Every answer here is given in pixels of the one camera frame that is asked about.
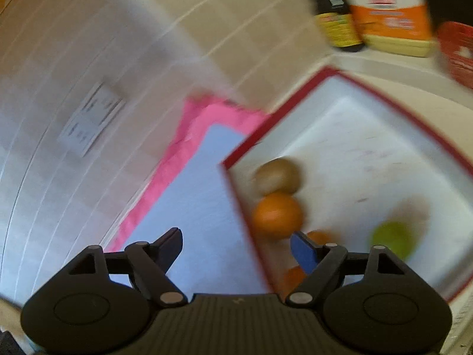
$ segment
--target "yellow bottle label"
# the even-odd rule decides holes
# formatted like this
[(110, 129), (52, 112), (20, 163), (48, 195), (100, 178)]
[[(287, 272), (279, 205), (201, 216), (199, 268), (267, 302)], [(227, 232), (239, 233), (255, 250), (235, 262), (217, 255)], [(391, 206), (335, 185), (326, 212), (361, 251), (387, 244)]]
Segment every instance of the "yellow bottle label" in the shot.
[(332, 46), (340, 48), (361, 44), (350, 14), (322, 13), (316, 18)]

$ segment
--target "orange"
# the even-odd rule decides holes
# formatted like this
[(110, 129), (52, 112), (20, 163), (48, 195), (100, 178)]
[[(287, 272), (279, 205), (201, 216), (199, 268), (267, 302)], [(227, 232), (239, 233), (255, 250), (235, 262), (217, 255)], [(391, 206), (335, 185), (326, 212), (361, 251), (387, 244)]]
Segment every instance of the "orange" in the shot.
[(264, 197), (252, 213), (255, 232), (271, 239), (286, 239), (299, 231), (304, 222), (304, 213), (296, 199), (282, 192)]
[(280, 292), (282, 299), (284, 300), (306, 277), (306, 273), (302, 271), (299, 265), (287, 270), (282, 279)]
[(336, 243), (338, 240), (333, 232), (326, 230), (310, 231), (307, 233), (307, 237), (321, 246), (327, 243)]

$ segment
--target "bottle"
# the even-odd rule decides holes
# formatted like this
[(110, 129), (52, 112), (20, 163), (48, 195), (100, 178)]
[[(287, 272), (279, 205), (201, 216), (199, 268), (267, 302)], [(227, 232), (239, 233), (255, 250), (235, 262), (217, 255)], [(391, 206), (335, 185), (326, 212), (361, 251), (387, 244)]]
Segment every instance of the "bottle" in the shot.
[(358, 52), (364, 44), (358, 35), (346, 0), (315, 0), (316, 21), (333, 47)]
[(432, 31), (426, 0), (347, 1), (366, 44), (384, 52), (428, 55)]

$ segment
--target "orange label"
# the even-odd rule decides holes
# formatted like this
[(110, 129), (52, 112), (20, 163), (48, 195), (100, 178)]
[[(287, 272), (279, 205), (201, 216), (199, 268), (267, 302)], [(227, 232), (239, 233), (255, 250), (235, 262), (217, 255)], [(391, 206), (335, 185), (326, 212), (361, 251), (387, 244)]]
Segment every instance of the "orange label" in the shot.
[(401, 39), (430, 40), (425, 0), (348, 0), (360, 32)]

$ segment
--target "pink fabric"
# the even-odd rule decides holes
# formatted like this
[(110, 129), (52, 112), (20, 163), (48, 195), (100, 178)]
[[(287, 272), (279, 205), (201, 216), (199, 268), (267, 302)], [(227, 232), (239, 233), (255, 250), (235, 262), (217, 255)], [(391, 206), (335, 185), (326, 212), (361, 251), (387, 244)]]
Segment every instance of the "pink fabric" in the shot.
[(150, 184), (120, 224), (117, 234), (107, 246), (106, 251), (113, 252), (121, 249), (126, 239), (150, 211), (167, 186), (197, 152), (210, 126), (221, 124), (243, 135), (249, 135), (266, 116), (262, 111), (238, 107), (216, 96), (208, 96), (199, 101), (187, 99), (174, 140), (167, 147)]

